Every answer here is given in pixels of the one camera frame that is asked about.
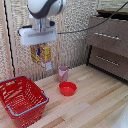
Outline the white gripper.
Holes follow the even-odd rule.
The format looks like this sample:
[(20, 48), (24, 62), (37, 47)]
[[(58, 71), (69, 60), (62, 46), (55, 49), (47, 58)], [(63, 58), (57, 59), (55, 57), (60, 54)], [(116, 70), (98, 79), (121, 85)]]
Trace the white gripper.
[(31, 46), (55, 41), (57, 39), (57, 29), (51, 27), (47, 28), (45, 31), (38, 32), (33, 28), (21, 28), (19, 35), (21, 36), (22, 45)]

